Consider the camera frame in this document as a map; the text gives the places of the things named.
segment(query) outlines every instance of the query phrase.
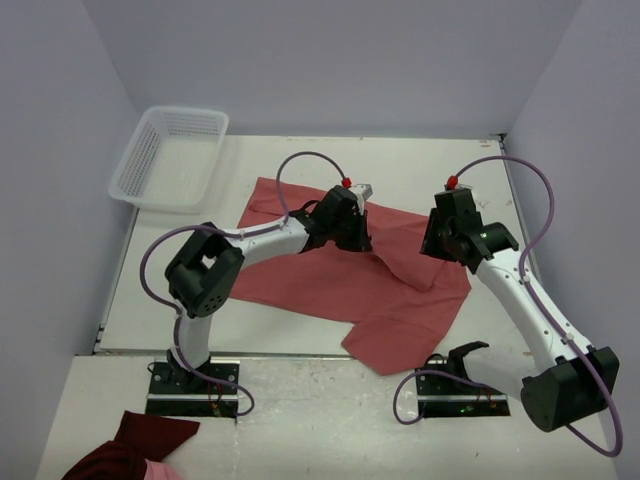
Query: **tabletop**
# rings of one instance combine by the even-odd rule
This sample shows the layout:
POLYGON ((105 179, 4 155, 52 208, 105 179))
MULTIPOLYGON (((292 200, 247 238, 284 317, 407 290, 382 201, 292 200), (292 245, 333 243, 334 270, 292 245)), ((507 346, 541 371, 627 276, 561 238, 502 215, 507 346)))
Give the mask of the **tabletop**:
MULTIPOLYGON (((354 182, 371 183, 371 201, 424 215, 449 175, 476 158, 500 154, 499 144, 493 140, 226 137, 201 215, 139 211, 106 316, 102 351, 156 353, 168 348, 172 311, 149 299, 138 280, 138 266, 146 248, 178 226, 213 221, 220 227, 235 227, 256 179, 273 178, 284 158, 301 150, 329 155, 354 182)), ((322 189, 331 188, 338 180, 333 167, 314 157, 296 159, 283 175, 285 182, 322 189)), ((473 168, 462 183, 474 187, 484 220, 504 223, 522 244, 522 229, 504 164, 489 162, 473 168)), ((167 295, 163 271, 185 237, 165 242, 152 257, 148 279, 155 291, 167 295)), ((469 279, 472 291, 439 351, 483 340, 527 352, 495 297, 474 276, 469 279)), ((350 328, 348 323, 230 299, 214 316, 209 348, 230 354, 346 355, 340 342, 350 328)))
MULTIPOLYGON (((125 410, 144 412, 149 357, 76 357, 37 479, 59 480, 112 440, 125 410)), ((256 397, 238 420, 199 418, 198 433, 165 460, 184 480, 616 478, 612 462, 565 429, 539 431, 519 402, 510 417, 397 423, 391 398, 402 375, 379 377, 350 359, 241 359, 256 397)), ((415 383, 400 415, 417 413, 415 383)), ((241 408, 246 407, 246 399, 241 408)), ((597 416, 576 426, 603 444, 597 416)))

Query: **red garment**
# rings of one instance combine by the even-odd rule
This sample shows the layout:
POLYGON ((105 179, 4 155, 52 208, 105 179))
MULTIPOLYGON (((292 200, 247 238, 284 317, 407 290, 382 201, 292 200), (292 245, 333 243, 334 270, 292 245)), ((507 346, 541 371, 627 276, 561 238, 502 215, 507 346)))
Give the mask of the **red garment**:
MULTIPOLYGON (((282 184, 290 208, 326 192, 282 184)), ((332 243, 242 270, 232 298, 352 322, 342 346, 381 375, 424 364, 471 287, 463 267, 420 255, 427 217, 367 203, 373 252, 332 243)), ((275 181, 259 178, 240 227, 282 215, 275 181)))
POLYGON ((143 480, 145 459, 162 461, 199 427, 198 422, 125 412, 116 438, 80 460, 62 480, 143 480))

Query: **white laundry basket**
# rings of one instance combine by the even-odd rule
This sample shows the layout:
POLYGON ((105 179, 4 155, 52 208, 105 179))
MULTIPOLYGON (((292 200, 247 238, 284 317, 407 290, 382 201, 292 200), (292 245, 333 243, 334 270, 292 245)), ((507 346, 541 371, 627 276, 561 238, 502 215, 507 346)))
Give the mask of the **white laundry basket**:
POLYGON ((150 108, 118 164, 109 195, 140 208, 197 213, 228 124, 222 112, 150 108))

